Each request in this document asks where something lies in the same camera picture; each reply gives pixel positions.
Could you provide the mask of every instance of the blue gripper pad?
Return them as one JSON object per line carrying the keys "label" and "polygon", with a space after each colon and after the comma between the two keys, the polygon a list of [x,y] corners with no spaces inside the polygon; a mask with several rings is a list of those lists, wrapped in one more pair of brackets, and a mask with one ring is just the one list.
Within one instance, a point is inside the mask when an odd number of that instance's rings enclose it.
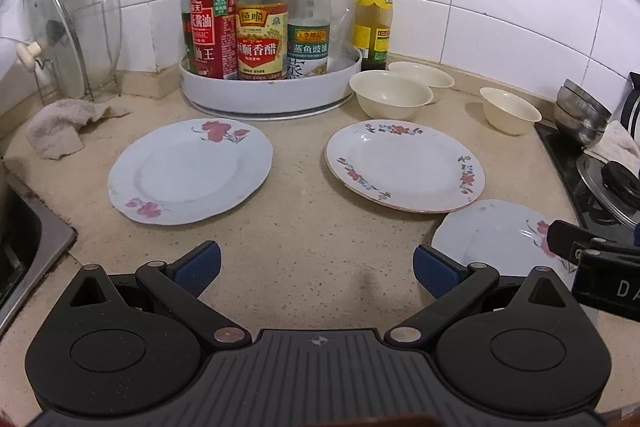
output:
{"label": "blue gripper pad", "polygon": [[437,252],[420,245],[414,251],[414,275],[436,299],[455,288],[464,279],[466,267]]}
{"label": "blue gripper pad", "polygon": [[166,267],[164,273],[180,288],[198,297],[220,273],[222,252],[215,241],[205,241]]}

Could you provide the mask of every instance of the beige rag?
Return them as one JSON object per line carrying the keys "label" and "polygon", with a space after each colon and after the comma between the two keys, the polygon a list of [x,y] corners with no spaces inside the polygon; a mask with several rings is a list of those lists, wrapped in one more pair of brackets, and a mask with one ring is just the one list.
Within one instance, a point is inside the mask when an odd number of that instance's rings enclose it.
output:
{"label": "beige rag", "polygon": [[610,122],[602,139],[596,145],[585,147],[584,153],[604,163],[622,163],[636,176],[640,171],[640,147],[618,120]]}
{"label": "beige rag", "polygon": [[89,121],[129,114],[124,107],[71,98],[43,107],[27,126],[27,140],[41,158],[60,159],[84,148],[78,130]]}

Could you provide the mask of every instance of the stacked metal bowls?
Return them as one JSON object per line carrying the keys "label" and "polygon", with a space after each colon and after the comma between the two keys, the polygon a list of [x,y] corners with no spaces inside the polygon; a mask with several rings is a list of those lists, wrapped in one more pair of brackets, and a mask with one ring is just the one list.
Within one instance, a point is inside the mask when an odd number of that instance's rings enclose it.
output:
{"label": "stacked metal bowls", "polygon": [[567,79],[558,90],[554,108],[556,127],[580,145],[598,143],[611,112],[577,84]]}

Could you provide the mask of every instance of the white rotating tray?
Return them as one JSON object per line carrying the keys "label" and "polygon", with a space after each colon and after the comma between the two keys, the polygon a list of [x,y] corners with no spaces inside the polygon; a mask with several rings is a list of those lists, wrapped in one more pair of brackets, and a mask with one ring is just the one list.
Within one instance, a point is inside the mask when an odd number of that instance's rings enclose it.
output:
{"label": "white rotating tray", "polygon": [[335,62],[330,73],[285,80],[220,80],[185,70],[180,64],[182,90],[191,102],[215,111],[272,114],[304,111],[329,105],[349,96],[351,77],[360,71],[362,56],[351,48]]}

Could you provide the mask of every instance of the countertop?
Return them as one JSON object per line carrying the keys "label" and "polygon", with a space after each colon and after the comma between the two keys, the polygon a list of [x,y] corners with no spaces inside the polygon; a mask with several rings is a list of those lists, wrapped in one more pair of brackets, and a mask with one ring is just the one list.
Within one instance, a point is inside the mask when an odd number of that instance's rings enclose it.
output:
{"label": "countertop", "polygon": [[[260,328],[359,328],[385,331],[433,298],[415,281],[414,248],[431,237],[443,215],[409,214],[351,192],[328,171],[323,151],[338,129],[367,120],[351,100],[331,112],[293,121],[253,123],[271,140],[273,168],[264,185],[220,216],[179,227],[134,223],[107,194],[107,176],[133,141],[163,125],[206,118],[182,93],[154,101],[112,101],[132,113],[87,127],[86,147],[59,161],[43,160],[22,126],[5,163],[58,215],[78,241],[56,264],[0,342],[0,409],[18,425],[37,413],[24,374],[24,355],[66,284],[81,264],[130,273],[147,261],[171,262],[206,239],[223,251],[222,273],[202,300],[256,333]],[[511,137],[484,119],[478,97],[449,90],[417,120],[462,142],[486,176],[481,198],[526,204],[575,222],[561,181],[535,131]],[[640,397],[640,325],[600,313],[598,328],[614,368],[599,409]]]}

